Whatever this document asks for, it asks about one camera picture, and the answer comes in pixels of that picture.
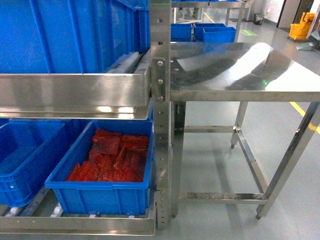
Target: perforated metal post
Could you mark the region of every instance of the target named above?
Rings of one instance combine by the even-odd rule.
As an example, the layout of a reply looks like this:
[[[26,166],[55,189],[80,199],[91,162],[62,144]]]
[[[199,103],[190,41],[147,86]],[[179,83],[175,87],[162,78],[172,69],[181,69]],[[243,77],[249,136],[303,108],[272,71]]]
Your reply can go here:
[[[151,0],[151,89],[156,161],[156,208],[158,229],[169,222],[169,125],[171,1]]]

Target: stainless steel shelf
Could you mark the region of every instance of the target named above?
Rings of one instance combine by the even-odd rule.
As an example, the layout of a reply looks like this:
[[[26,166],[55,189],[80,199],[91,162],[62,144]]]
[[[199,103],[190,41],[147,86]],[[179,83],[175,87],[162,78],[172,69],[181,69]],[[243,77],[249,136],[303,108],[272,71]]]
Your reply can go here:
[[[134,73],[0,74],[0,117],[143,119],[149,62],[148,52]]]
[[[7,106],[0,107],[1,118],[19,119],[117,119],[145,120],[151,113],[150,98],[146,106]]]
[[[172,101],[320,102],[320,76],[266,43],[171,43]]]
[[[243,1],[172,1],[172,8],[217,8],[217,9],[239,9]]]
[[[0,234],[72,234],[72,235],[130,235],[153,236],[156,227],[155,191],[150,191],[149,209],[142,216],[124,215],[71,215],[62,214],[50,217],[57,205],[57,199],[49,191],[39,206],[32,206],[27,212],[30,215],[5,216],[10,211],[0,205]]]

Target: metal upright post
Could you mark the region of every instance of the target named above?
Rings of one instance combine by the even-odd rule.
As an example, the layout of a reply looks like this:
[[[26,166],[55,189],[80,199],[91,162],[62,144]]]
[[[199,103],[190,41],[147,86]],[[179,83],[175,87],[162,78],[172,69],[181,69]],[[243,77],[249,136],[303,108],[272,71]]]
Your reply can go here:
[[[169,202],[170,39],[171,1],[150,0],[151,89],[156,161],[157,226],[166,229]]]
[[[186,102],[175,102],[174,107],[174,138],[172,157],[172,189],[171,214],[176,217],[179,208],[181,163],[184,147]]]

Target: metal bracket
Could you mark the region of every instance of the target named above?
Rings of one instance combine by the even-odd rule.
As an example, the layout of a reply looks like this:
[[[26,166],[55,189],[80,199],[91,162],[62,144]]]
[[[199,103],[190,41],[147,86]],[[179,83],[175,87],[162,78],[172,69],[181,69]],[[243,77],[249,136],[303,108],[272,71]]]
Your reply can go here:
[[[166,101],[166,60],[164,58],[151,59],[151,86],[154,101]]]

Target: epoxy floor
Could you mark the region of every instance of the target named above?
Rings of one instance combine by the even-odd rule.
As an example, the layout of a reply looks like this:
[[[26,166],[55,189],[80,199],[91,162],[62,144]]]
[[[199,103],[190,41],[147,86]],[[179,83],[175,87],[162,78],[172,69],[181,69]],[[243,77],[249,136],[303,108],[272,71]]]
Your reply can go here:
[[[207,10],[215,22],[223,11]],[[288,33],[264,23],[242,23],[256,37],[239,35],[239,42],[266,42],[320,75],[320,53],[297,51],[299,44]],[[298,103],[306,110],[307,103]],[[186,125],[233,125],[236,102],[188,102]],[[269,182],[285,153],[302,116],[290,103],[251,102],[243,132]],[[184,192],[258,192],[239,145],[230,149],[229,134],[185,135],[181,173]],[[317,240],[320,239],[320,134],[317,132],[297,163],[269,214],[257,220],[255,205],[181,202],[177,218],[167,230],[149,239],[164,240]],[[0,235],[1,240],[138,240],[129,236]]]

